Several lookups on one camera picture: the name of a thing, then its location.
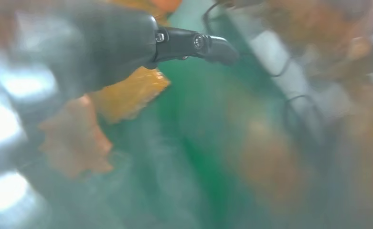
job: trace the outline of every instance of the green table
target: green table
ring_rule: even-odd
[[[201,16],[211,4],[185,0],[171,16],[172,26],[204,31]],[[248,50],[225,16],[212,21],[219,36]],[[135,120],[101,120],[114,143],[113,172],[73,182],[44,162],[25,168],[53,209],[49,228],[274,228],[267,210],[228,169],[227,158],[258,113],[280,125],[281,92],[247,53],[232,67],[189,58],[159,68],[171,86]],[[230,110],[237,114],[233,123]]]

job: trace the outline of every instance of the orange fabric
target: orange fabric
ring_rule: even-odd
[[[166,12],[155,7],[149,0],[111,0],[111,2],[145,10],[160,24],[168,24]],[[118,123],[123,119],[132,118],[169,84],[170,82],[159,70],[141,67],[124,81],[89,95],[95,102],[97,111],[108,122]]]
[[[51,167],[69,178],[85,170],[108,172],[112,144],[100,129],[88,96],[69,101],[56,115],[41,123],[46,134],[41,145]]]
[[[151,0],[151,2],[166,12],[175,12],[182,0]]]

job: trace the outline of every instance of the black cable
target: black cable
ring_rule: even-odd
[[[229,1],[226,1],[224,3],[221,3],[221,2],[216,2],[215,4],[213,4],[210,8],[207,9],[207,11],[203,14],[202,16],[202,21],[203,21],[203,25],[206,29],[206,31],[211,34],[211,35],[214,35],[214,31],[212,29],[212,27],[210,26],[210,20],[209,20],[209,15],[210,15],[210,12],[217,6],[221,5],[221,4],[226,4],[226,3],[229,3]],[[249,55],[249,56],[253,56],[252,53],[250,52],[240,52],[240,55]],[[288,70],[290,64],[292,63],[293,61],[293,58],[290,57],[284,64],[282,70],[280,71],[280,73],[276,74],[276,75],[273,75],[271,74],[272,77],[280,77],[282,76],[283,74],[285,74],[285,72]],[[295,109],[293,108],[293,106],[291,105],[291,102],[293,102],[294,100],[296,99],[299,99],[299,98],[305,98],[307,101],[309,101],[311,104],[313,104],[313,110],[316,114],[316,116],[318,117],[318,119],[320,119],[321,123],[324,125],[325,122],[324,122],[324,118],[323,118],[323,114],[321,112],[321,110],[317,107],[315,101],[308,95],[299,95],[299,96],[296,96],[296,97],[293,97],[293,98],[290,98],[290,99],[287,99],[285,101],[285,104],[284,104],[284,108],[283,108],[283,111],[282,111],[282,116],[283,116],[283,123],[284,123],[284,126],[286,128],[286,130],[290,133],[293,133],[294,131],[292,130],[292,128],[290,127],[289,125],[289,121],[288,121],[288,111],[289,110],[292,110],[295,112]],[[301,129],[305,129],[307,133],[310,133],[311,131],[307,128],[307,125],[306,123],[304,122],[304,120],[302,119],[302,117],[300,117],[297,113],[296,115],[298,116],[299,120],[300,120],[300,128]],[[323,130],[323,137],[324,139],[326,139],[327,137],[327,132],[325,130]]]
[[[210,12],[218,5],[220,5],[220,2],[216,2],[213,4],[209,9],[206,10],[206,12],[202,16],[203,26],[207,30],[208,34],[214,34],[212,27],[210,26],[209,22],[209,14]]]

